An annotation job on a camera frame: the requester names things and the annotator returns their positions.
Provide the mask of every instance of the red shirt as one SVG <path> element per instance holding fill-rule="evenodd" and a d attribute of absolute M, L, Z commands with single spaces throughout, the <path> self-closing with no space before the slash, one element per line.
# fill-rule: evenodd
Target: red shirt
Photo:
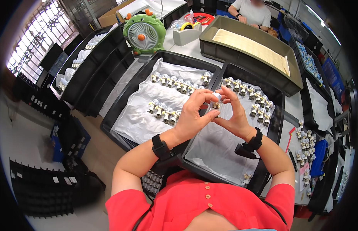
<path fill-rule="evenodd" d="M 250 190 L 230 184 L 207 183 L 184 170 L 168 177 L 167 186 L 157 194 L 152 210 L 137 230 L 183 231 L 208 208 L 223 215 L 238 229 L 288 230 L 293 220 L 294 197 L 292 186 L 278 184 L 269 190 L 265 199 L 283 215 L 287 227 L 277 212 Z M 124 190 L 113 195 L 106 202 L 109 229 L 131 231 L 149 206 L 144 193 L 138 190 Z"/>

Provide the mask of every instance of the desk fan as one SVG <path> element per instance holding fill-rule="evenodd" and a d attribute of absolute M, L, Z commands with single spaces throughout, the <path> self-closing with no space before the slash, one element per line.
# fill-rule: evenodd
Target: desk fan
<path fill-rule="evenodd" d="M 156 19 L 149 9 L 145 10 L 146 14 L 137 14 L 131 16 L 129 13 L 126 17 L 128 20 L 122 31 L 127 36 L 130 45 L 133 47 L 133 53 L 153 54 L 159 49 L 163 49 L 166 30 L 163 23 Z"/>

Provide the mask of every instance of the black watch strap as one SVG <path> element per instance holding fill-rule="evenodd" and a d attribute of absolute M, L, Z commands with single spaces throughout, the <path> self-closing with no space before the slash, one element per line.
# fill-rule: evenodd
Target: black watch strap
<path fill-rule="evenodd" d="M 152 143 L 152 150 L 160 160 L 167 160 L 171 157 L 171 151 L 167 147 L 165 141 L 161 141 L 159 134 L 152 137 Z"/>

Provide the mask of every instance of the person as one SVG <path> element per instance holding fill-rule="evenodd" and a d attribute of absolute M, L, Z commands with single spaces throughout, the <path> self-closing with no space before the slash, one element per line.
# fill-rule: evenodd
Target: person
<path fill-rule="evenodd" d="M 268 31 L 270 28 L 271 12 L 262 0 L 236 0 L 229 7 L 228 12 L 239 21 L 263 31 Z"/>
<path fill-rule="evenodd" d="M 238 96 L 222 86 L 216 92 L 223 103 L 230 103 L 233 116 L 225 120 L 212 110 L 200 117 L 204 103 L 218 102 L 212 91 L 195 90 L 183 105 L 175 127 L 159 135 L 171 150 L 193 138 L 208 123 L 214 122 L 249 142 L 256 136 L 246 118 Z M 144 176 L 158 157 L 152 140 L 135 147 L 118 161 L 112 177 L 111 198 L 106 202 L 109 229 L 112 231 L 185 230 L 225 231 L 250 228 L 289 230 L 293 220 L 295 172 L 289 156 L 266 136 L 257 150 L 272 175 L 270 190 L 263 203 L 250 190 L 230 184 L 205 182 L 186 170 L 167 178 L 151 207 L 143 193 L 140 177 Z"/>

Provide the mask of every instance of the window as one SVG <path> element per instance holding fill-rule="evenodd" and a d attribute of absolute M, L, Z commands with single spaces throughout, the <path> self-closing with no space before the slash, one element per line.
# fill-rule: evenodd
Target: window
<path fill-rule="evenodd" d="M 76 31 L 61 5 L 56 0 L 46 0 L 20 32 L 7 68 L 15 76 L 22 72 L 36 83 L 43 71 L 38 65 L 50 46 L 61 46 Z"/>

